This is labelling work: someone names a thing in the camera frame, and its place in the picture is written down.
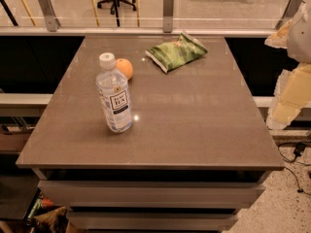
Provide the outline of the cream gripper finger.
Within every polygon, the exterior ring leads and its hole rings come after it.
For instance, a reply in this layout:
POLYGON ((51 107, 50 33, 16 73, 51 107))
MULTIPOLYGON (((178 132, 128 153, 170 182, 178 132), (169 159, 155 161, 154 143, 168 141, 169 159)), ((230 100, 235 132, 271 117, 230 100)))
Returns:
POLYGON ((285 49, 287 47, 288 35, 292 22, 291 19, 288 20, 277 32, 267 37, 264 43, 275 49, 285 49))
POLYGON ((272 130, 286 128, 310 101, 311 64, 299 63, 292 71, 283 70, 268 109, 267 127, 272 130))

